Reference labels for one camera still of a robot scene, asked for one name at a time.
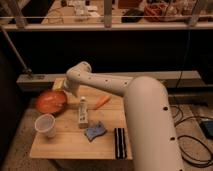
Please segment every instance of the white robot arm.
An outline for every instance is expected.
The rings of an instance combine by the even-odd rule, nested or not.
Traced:
[[[135,171],[184,171],[167,90],[159,81],[92,74],[81,62],[67,71],[64,88],[76,95],[79,84],[124,97]]]

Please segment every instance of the cup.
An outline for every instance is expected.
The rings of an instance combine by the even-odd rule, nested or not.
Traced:
[[[55,118],[51,114],[43,114],[35,121],[35,130],[48,138],[53,138],[56,134]]]

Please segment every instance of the wooden tabletop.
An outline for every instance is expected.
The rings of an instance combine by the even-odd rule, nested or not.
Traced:
[[[61,86],[63,78],[56,79],[53,89]],[[78,97],[67,93],[68,105],[64,112],[56,116],[57,134],[48,139],[37,133],[31,147],[31,158],[46,159],[115,159],[114,128],[125,128],[127,159],[132,159],[126,120],[121,97],[111,95],[111,100],[98,110],[92,110],[97,100],[108,93],[80,86]],[[89,142],[84,129],[78,128],[78,104],[80,97],[88,102],[89,125],[101,121],[107,133]]]
[[[59,0],[55,0],[47,15],[44,17],[41,24],[97,24],[103,23],[104,17],[104,1],[103,0],[92,0],[90,5],[97,6],[97,13],[100,17],[88,16],[83,21],[76,20],[74,13],[74,7],[65,6],[61,7]],[[129,9],[119,9],[117,4],[112,5],[112,23],[121,23],[121,17]],[[141,19],[139,23],[147,23],[145,19]]]

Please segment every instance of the carrot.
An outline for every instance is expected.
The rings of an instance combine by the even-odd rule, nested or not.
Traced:
[[[103,106],[105,103],[107,103],[111,99],[110,96],[102,96],[97,103],[94,105],[93,110],[98,109],[99,107]]]

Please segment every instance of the floor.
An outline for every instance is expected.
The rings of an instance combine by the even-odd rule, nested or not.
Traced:
[[[191,115],[191,111],[187,105],[181,105],[184,116]],[[172,113],[175,114],[176,108],[172,108]],[[30,148],[35,136],[34,121],[38,117],[38,113],[34,108],[29,107],[20,122],[19,128],[17,129],[14,141],[12,142],[11,148],[8,152],[2,171],[56,171],[57,169],[48,160],[43,159],[31,159],[29,158]],[[198,131],[190,132],[189,129],[198,129]],[[180,125],[177,130],[177,134],[192,134],[198,136],[201,140],[213,150],[212,141],[206,141],[205,138],[200,134],[199,128],[196,128],[194,121],[189,121],[184,125]],[[182,145],[186,146],[189,151],[196,151],[195,157],[207,157],[204,149],[199,147],[199,144],[193,142],[182,142]],[[75,170],[75,171],[132,171],[132,162],[121,163],[120,161],[59,161],[60,165],[64,170]],[[205,169],[197,169],[184,163],[186,171],[213,171],[213,166]]]

